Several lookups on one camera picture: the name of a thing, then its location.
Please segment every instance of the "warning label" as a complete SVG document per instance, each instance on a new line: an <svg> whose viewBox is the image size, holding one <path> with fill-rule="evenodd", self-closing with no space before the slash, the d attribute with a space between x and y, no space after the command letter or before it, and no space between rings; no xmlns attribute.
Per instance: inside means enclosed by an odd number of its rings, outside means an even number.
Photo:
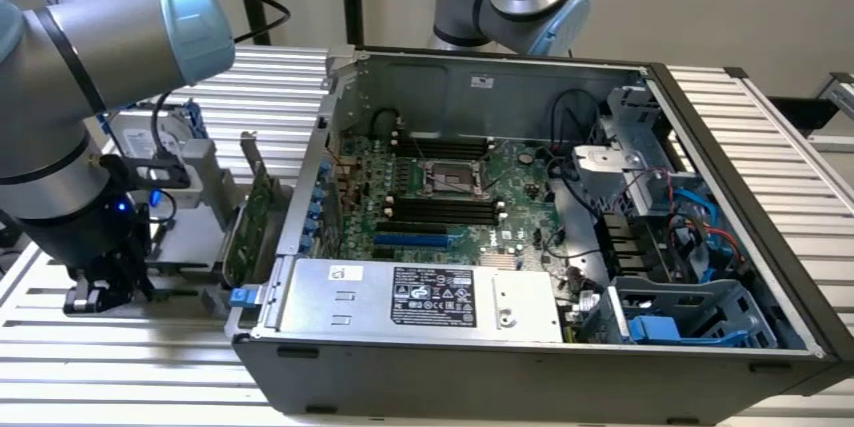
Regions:
<svg viewBox="0 0 854 427"><path fill-rule="evenodd" d="M478 326L472 270L396 267L392 296L398 325Z"/></svg>

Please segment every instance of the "work surface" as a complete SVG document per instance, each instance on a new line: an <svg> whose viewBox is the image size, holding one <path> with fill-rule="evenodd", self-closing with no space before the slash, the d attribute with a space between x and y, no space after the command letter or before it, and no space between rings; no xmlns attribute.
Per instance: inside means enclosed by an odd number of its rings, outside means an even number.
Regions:
<svg viewBox="0 0 854 427"><path fill-rule="evenodd" d="M177 92L177 101L193 96L203 106L221 163L233 169L241 182L250 175L237 142L243 130L259 132L259 147L271 171L285 182L294 181L323 96L325 57L321 50L242 48L233 71ZM713 97L706 99L713 105L714 95L708 97ZM698 105L701 113L712 115L712 110ZM745 106L733 111L754 115ZM777 205L766 208L793 208ZM195 299L139 306L102 317L69 318L62 303L71 281L65 268L49 265L47 260L39 249L30 246L0 281L0 423L461 424L418 419L381 422L283 416L269 407L241 365L222 322L210 319ZM827 267L824 263L813 268L821 267ZM847 313L847 306L854 305L854 287L840 280L836 270L817 271L815 277L825 289L832 289L827 295L836 297L840 315L854 329L854 315ZM849 427L854 425L854 380L811 398L772 398L725 425Z"/></svg>

